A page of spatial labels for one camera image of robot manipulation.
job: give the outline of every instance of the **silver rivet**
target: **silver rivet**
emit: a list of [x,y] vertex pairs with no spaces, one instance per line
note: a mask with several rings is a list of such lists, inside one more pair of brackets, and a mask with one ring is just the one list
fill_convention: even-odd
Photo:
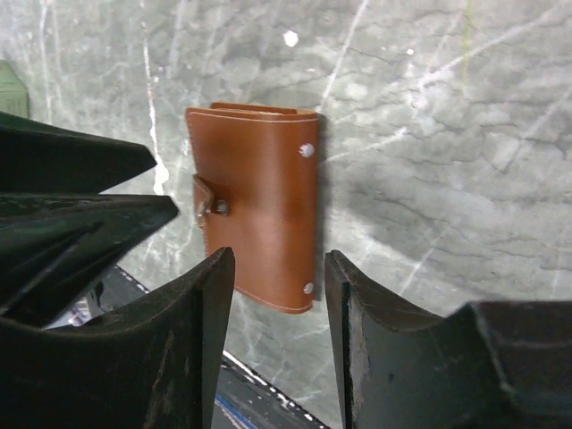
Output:
[[306,283],[304,285],[304,293],[309,295],[310,293],[312,293],[312,290],[314,290],[314,284],[313,283]]
[[229,213],[229,205],[226,204],[226,201],[219,199],[216,201],[216,213],[222,216],[226,216]]
[[298,151],[305,158],[309,158],[314,154],[314,147],[309,143],[304,143],[302,146],[300,146],[300,149],[298,149]]

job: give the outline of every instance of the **green box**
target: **green box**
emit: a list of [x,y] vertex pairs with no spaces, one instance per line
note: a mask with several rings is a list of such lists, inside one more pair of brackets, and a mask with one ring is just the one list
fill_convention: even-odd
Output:
[[0,112],[29,118],[28,90],[5,60],[0,60]]

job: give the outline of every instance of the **brown leather wallet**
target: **brown leather wallet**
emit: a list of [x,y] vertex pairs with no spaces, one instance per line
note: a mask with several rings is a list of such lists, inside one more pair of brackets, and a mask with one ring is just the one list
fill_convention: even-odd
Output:
[[260,105],[187,109],[206,254],[231,247],[235,288],[283,313],[314,298],[318,115]]

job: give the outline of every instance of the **concrete floor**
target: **concrete floor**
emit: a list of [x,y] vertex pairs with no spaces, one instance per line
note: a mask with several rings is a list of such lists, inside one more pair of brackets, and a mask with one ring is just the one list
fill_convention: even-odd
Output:
[[[148,286],[203,257],[184,108],[305,107],[329,119],[317,257],[338,248],[444,315],[572,298],[571,17],[568,0],[0,0],[0,56],[35,119],[156,154],[117,189],[182,209],[123,261]],[[226,347],[340,427],[323,300],[292,316],[237,295]]]

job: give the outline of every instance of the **blue stripe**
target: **blue stripe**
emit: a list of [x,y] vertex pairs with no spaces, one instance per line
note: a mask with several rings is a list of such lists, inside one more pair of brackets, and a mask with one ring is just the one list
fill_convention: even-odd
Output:
[[244,424],[248,429],[257,429],[256,426],[252,425],[235,407],[227,402],[221,395],[216,393],[216,401],[225,407],[233,416],[235,416],[242,424]]

